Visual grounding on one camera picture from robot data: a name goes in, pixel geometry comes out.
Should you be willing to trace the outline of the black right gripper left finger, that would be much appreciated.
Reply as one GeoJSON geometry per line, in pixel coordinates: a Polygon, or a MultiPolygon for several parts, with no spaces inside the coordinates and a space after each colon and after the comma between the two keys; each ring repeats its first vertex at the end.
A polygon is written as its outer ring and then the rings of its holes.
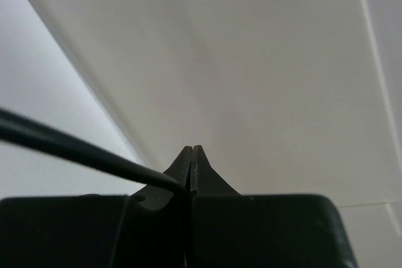
{"type": "Polygon", "coordinates": [[[1,201],[2,267],[184,267],[184,236],[181,199],[151,185],[1,201]]]}

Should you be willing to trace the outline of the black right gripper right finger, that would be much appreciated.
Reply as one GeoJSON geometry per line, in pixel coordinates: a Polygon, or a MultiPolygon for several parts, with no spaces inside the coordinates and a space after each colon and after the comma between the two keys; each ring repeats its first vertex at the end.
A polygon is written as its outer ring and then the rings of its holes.
{"type": "Polygon", "coordinates": [[[355,267],[335,205],[316,194],[242,195],[195,146],[192,267],[355,267]]]}

